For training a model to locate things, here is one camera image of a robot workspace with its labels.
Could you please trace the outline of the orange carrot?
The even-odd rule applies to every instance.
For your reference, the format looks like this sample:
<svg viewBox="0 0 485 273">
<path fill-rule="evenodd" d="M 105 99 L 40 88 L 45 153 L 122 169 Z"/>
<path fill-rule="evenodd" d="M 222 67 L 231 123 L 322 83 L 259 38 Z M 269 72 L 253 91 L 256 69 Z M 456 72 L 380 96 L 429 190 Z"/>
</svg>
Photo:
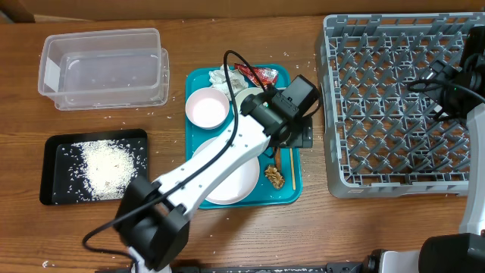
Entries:
<svg viewBox="0 0 485 273">
<path fill-rule="evenodd" d="M 282 164 L 281 164 L 281 154 L 280 150 L 278 148 L 274 148 L 274 161 L 275 161 L 275 167 L 278 171 L 282 170 Z"/>
</svg>

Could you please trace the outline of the large white plate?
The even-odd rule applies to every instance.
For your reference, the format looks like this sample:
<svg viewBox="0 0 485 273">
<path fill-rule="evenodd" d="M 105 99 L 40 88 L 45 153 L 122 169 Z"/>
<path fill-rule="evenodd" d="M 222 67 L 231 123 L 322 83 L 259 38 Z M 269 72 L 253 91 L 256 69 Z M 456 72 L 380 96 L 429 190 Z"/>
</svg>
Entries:
<svg viewBox="0 0 485 273">
<path fill-rule="evenodd" d="M 252 158 L 221 182 L 205 200 L 220 206 L 237 203 L 255 189 L 259 176 L 259 160 Z"/>
</svg>

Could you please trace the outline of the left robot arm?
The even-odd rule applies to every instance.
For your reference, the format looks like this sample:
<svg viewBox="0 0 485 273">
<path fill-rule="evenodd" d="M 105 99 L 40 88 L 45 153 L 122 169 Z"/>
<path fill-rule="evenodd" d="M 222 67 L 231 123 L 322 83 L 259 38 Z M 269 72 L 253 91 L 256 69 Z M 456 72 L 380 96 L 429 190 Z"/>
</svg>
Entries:
<svg viewBox="0 0 485 273">
<path fill-rule="evenodd" d="M 150 182 L 130 182 L 114 229 L 128 246 L 134 272 L 160 272 L 189 239 L 189 223 L 204 199 L 237 168 L 269 147 L 307 148 L 300 136 L 311 126 L 317 95 L 266 91 L 247 96 L 234 121 L 198 155 Z"/>
</svg>

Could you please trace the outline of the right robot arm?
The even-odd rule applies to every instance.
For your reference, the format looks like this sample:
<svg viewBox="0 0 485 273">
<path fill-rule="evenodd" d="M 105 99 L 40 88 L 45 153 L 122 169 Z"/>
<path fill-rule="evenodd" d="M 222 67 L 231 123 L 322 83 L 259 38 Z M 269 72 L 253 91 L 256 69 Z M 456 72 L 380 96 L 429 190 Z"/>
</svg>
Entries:
<svg viewBox="0 0 485 273">
<path fill-rule="evenodd" d="M 484 28 L 472 27 L 458 68 L 434 61 L 408 91 L 424 93 L 440 107 L 436 121 L 457 120 L 468 129 L 468 198 L 458 233 L 427 239 L 419 250 L 376 249 L 356 272 L 484 271 Z"/>
</svg>

